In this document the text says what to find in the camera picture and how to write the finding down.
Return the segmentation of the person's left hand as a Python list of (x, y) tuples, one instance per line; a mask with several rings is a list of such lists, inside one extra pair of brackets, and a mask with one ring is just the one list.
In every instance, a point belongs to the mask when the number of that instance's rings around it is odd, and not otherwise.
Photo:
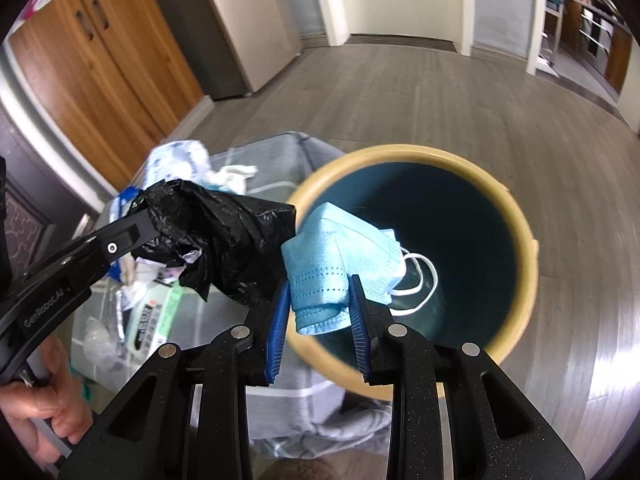
[(42, 467), (61, 456), (56, 447), (32, 423), (50, 419), (53, 431), (71, 444), (77, 444), (93, 422), (89, 403), (81, 385), (70, 372), (68, 353), (55, 334), (40, 344), (42, 362), (50, 374), (45, 387), (29, 387), (11, 382), (1, 388), (1, 411), (11, 430), (35, 463)]

